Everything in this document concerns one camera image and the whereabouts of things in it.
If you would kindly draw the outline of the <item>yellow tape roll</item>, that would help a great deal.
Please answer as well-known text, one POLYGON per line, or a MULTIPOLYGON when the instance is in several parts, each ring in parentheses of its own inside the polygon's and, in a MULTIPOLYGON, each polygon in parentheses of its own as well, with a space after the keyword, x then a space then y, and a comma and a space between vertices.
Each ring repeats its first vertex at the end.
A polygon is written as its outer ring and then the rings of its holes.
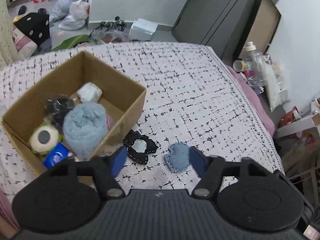
POLYGON ((247 63, 243 60, 235 60, 232 67, 238 73, 245 72, 247 70, 247 63))

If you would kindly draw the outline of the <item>white red plastic bag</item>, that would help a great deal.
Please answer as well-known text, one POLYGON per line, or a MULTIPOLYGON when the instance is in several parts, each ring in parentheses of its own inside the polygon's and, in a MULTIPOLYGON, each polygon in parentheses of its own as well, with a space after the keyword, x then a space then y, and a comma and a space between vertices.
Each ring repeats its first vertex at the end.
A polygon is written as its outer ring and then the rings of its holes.
POLYGON ((72 2, 68 15, 59 24, 59 28, 67 31, 74 31, 85 26, 89 16, 90 4, 88 2, 72 2))

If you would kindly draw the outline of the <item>white soft packet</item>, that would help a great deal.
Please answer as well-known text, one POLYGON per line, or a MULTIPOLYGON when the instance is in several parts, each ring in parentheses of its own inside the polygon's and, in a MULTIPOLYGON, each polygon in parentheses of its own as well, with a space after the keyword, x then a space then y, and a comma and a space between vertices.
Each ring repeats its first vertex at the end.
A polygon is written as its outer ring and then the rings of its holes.
POLYGON ((77 90, 77 95, 82 103, 97 103, 100 100, 102 94, 102 90, 92 82, 85 83, 81 88, 77 90))

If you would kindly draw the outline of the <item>blue tissue pack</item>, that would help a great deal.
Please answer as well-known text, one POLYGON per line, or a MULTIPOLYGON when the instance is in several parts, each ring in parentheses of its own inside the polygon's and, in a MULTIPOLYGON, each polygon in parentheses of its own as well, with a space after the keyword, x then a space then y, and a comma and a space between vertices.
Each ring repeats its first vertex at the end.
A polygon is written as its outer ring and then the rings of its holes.
POLYGON ((63 159, 72 157, 72 152, 63 143, 58 142, 57 145, 46 155, 43 165, 46 168, 52 168, 63 159))

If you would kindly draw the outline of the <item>blue denim pouch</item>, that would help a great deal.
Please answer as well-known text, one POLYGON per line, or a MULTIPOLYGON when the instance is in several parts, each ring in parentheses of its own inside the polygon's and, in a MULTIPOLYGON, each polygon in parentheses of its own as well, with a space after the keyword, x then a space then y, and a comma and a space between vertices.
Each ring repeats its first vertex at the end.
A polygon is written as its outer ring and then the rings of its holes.
POLYGON ((164 161, 171 172, 185 172, 190 165, 189 146, 183 142, 177 142, 169 146, 169 153, 164 156, 164 161))

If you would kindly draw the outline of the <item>black items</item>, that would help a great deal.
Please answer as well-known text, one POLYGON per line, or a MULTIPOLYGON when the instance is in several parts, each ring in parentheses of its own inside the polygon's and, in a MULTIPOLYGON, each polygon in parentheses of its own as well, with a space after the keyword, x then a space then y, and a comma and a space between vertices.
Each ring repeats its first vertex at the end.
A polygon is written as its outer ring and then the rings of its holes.
POLYGON ((44 120, 62 131, 65 116, 75 107, 74 100, 66 95, 52 96, 44 107, 44 120))

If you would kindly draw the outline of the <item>grey plastic bag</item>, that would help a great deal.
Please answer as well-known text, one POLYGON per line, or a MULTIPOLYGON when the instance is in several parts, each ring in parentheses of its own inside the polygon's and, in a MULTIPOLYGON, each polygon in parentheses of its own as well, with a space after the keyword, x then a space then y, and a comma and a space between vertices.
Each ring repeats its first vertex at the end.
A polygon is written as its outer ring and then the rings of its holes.
POLYGON ((49 16, 49 22, 54 23, 66 17, 69 13, 71 4, 76 1, 78 0, 58 0, 49 16))

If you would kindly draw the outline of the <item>large clear plastic jar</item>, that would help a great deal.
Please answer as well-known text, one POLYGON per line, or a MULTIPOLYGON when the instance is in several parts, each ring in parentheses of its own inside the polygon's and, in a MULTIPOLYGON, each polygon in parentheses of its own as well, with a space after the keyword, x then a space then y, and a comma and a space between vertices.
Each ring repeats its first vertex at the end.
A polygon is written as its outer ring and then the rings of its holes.
POLYGON ((246 58, 244 59, 244 62, 247 65, 249 86, 264 87, 266 81, 264 77, 265 59, 263 54, 257 50, 252 41, 246 43, 245 51, 246 58))

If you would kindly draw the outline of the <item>white foam box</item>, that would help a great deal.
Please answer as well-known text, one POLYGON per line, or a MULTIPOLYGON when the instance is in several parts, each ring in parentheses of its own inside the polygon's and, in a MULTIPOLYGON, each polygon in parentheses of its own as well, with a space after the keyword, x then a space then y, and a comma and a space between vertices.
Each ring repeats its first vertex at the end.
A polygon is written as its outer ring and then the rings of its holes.
POLYGON ((128 37, 130 40, 150 41, 157 27, 157 23, 139 18, 131 25, 128 37))

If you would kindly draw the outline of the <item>hamburger plush toy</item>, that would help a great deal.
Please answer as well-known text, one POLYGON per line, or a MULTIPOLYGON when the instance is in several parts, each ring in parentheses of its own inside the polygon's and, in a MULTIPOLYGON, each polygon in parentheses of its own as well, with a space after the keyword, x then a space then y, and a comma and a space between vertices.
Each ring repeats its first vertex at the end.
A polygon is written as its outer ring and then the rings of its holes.
POLYGON ((45 123, 39 126, 29 139, 33 153, 47 155, 60 141, 60 132, 51 124, 45 123))

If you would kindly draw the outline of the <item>clear plastic bag on floor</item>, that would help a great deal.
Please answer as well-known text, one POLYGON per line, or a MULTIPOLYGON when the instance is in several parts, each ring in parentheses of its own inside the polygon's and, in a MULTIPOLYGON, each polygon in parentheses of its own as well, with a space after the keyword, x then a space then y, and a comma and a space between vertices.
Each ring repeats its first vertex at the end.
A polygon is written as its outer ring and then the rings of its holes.
POLYGON ((114 29, 96 29, 90 33, 88 41, 91 44, 108 44, 129 42, 129 39, 122 31, 114 29))

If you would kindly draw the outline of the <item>white pillow bag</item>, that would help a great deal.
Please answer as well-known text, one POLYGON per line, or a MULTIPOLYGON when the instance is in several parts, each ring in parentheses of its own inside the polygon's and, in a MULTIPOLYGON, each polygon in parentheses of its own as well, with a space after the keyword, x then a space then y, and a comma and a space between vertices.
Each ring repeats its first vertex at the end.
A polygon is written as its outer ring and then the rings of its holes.
POLYGON ((263 77, 270 111, 290 101, 289 78, 284 65, 279 62, 264 63, 263 77))

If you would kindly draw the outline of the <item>grey fluffy plush toy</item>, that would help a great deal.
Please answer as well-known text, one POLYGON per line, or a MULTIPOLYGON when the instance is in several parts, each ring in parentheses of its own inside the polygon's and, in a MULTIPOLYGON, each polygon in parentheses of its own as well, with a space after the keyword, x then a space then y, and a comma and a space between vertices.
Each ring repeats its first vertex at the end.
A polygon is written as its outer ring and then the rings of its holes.
POLYGON ((64 118, 62 132, 67 145, 86 160, 109 132, 106 109, 98 103, 76 105, 64 118))

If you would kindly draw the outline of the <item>white side table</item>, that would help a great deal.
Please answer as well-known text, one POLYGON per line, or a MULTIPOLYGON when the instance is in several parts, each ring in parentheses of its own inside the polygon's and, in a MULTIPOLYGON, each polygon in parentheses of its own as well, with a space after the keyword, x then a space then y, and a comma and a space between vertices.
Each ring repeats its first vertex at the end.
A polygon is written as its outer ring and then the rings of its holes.
POLYGON ((315 132, 319 136, 319 99, 314 99, 310 104, 311 112, 302 116, 295 106, 287 112, 280 122, 274 134, 275 138, 287 137, 289 135, 302 135, 303 132, 315 132))

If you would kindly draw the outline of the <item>green cartoon leaf cushion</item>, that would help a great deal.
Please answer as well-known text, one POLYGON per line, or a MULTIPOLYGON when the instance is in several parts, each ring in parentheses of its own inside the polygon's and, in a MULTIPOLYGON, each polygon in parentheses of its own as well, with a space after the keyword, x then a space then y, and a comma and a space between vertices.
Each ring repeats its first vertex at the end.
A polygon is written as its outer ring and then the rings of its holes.
POLYGON ((64 40, 60 45, 53 48, 51 51, 59 51, 64 49, 71 49, 76 48, 78 46, 88 45, 89 43, 89 35, 87 34, 81 34, 77 36, 70 37, 66 40, 64 40))

